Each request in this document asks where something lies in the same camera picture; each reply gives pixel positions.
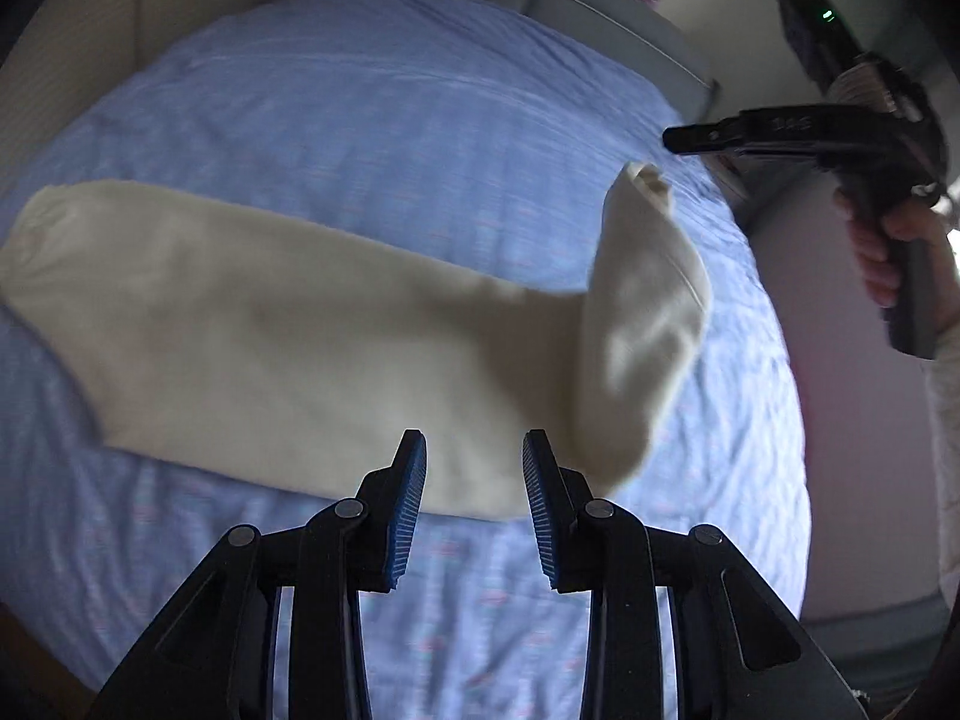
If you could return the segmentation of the person's right hand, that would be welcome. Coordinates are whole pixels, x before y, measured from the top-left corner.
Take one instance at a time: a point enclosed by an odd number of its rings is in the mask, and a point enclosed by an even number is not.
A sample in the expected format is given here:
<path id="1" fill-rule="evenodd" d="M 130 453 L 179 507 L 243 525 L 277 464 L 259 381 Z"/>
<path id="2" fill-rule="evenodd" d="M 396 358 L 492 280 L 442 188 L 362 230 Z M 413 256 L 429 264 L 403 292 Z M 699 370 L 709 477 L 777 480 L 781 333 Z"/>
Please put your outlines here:
<path id="1" fill-rule="evenodd" d="M 958 271 L 947 229 L 940 216 L 919 200 L 905 200 L 882 220 L 884 234 L 859 218 L 853 200 L 837 188 L 833 203 L 843 215 L 846 234 L 862 284 L 880 309 L 890 309 L 900 298 L 903 277 L 893 265 L 890 242 L 928 244 L 934 277 L 935 330 L 942 333 L 958 323 Z"/>

